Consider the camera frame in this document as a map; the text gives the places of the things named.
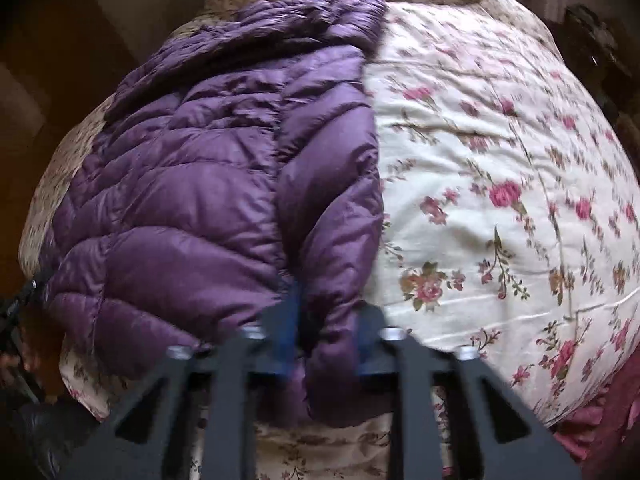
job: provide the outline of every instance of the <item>metal screw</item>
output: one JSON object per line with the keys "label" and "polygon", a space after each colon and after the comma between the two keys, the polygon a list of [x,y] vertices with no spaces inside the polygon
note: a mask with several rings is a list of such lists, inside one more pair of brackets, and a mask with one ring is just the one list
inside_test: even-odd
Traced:
{"label": "metal screw", "polygon": [[242,331],[247,339],[265,339],[267,337],[262,328],[257,325],[243,326]]}
{"label": "metal screw", "polygon": [[400,341],[406,338],[406,330],[399,326],[387,326],[379,332],[380,337],[385,341]]}
{"label": "metal screw", "polygon": [[169,346],[169,348],[166,349],[166,354],[171,359],[187,361],[193,357],[193,350],[188,346]]}
{"label": "metal screw", "polygon": [[469,345],[459,346],[454,350],[453,355],[456,356],[458,361],[471,361],[472,359],[478,359],[480,357],[478,350]]}

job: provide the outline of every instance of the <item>purple puffer jacket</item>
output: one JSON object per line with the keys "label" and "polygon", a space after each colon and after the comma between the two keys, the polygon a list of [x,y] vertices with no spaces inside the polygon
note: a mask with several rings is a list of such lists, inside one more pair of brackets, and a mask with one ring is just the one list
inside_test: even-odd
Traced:
{"label": "purple puffer jacket", "polygon": [[124,79],[41,253],[57,269],[46,309],[81,350],[140,377],[168,345],[255,322],[295,277],[322,330],[280,400],[287,420],[362,418],[346,416],[353,333],[382,197],[360,78],[384,13],[257,2]]}

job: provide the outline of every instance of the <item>silver bolt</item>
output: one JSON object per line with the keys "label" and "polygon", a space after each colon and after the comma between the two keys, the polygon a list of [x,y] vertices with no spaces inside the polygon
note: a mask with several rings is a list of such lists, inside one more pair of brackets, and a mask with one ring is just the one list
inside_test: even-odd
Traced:
{"label": "silver bolt", "polygon": [[171,359],[187,361],[193,357],[193,350],[188,346],[169,346],[169,348],[166,349],[166,354]]}
{"label": "silver bolt", "polygon": [[386,326],[380,330],[379,334],[385,341],[400,341],[406,338],[406,330],[399,326]]}
{"label": "silver bolt", "polygon": [[480,357],[478,350],[469,345],[459,346],[454,350],[453,355],[456,356],[458,361],[471,361],[472,359],[478,359]]}
{"label": "silver bolt", "polygon": [[267,337],[262,328],[257,325],[243,326],[242,331],[247,339],[265,339]]}

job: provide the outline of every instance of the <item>bed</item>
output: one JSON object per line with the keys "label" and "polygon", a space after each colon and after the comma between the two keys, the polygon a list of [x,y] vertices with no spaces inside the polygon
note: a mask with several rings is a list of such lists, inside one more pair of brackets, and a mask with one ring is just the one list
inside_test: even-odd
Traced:
{"label": "bed", "polygon": [[[252,1],[207,0],[172,38]],[[475,346],[551,426],[593,399],[637,343],[633,169],[548,29],[516,1],[387,1],[364,74],[385,202],[366,298],[424,344]],[[110,103],[67,134],[40,181],[20,244],[28,276]],[[70,340],[60,371],[97,418],[129,386]],[[437,391],[433,402],[447,461]],[[341,430],[259,426],[258,474],[379,477],[388,425],[382,416]]]}

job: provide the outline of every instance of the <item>quilted fabric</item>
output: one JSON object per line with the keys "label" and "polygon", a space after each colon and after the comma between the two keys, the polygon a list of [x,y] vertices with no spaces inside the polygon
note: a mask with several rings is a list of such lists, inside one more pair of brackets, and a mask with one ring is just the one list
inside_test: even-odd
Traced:
{"label": "quilted fabric", "polygon": [[360,75],[384,12],[257,2],[126,77],[41,253],[46,308],[82,351],[139,377],[168,345],[255,322],[294,276],[322,331],[284,404],[339,423],[324,404],[356,390],[354,309],[382,229]]}

